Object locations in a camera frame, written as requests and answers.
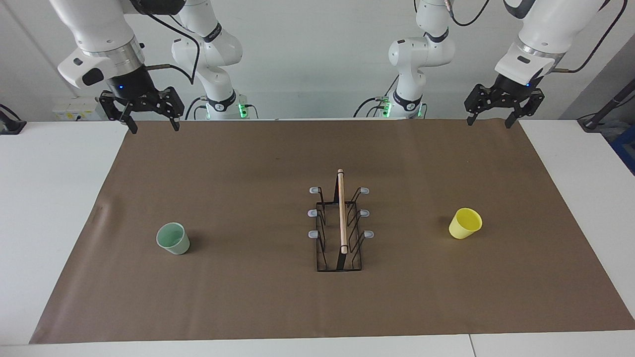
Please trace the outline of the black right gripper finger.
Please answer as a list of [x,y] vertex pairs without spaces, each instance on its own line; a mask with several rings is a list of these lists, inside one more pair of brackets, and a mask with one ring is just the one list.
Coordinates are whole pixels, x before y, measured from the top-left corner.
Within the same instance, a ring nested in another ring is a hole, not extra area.
[[149,105],[154,113],[168,118],[174,131],[181,129],[180,120],[185,106],[174,87],[149,91]]
[[131,117],[134,103],[125,101],[124,109],[120,110],[116,105],[118,102],[118,98],[111,91],[102,91],[99,97],[99,104],[102,106],[108,120],[118,121],[127,126],[132,134],[137,134],[138,126]]

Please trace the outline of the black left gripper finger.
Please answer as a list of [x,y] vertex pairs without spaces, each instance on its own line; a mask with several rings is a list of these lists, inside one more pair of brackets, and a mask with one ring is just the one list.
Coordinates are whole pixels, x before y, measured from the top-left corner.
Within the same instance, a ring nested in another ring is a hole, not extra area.
[[498,103],[499,88],[476,84],[463,102],[465,110],[469,113],[467,124],[473,125],[480,113],[497,108]]
[[510,100],[508,103],[512,104],[511,108],[513,111],[505,119],[505,127],[510,129],[518,119],[523,118],[524,116],[533,116],[540,104],[542,104],[544,97],[545,95],[541,89],[535,89],[531,91],[530,95],[526,98],[526,103],[523,106],[521,103],[524,100]]

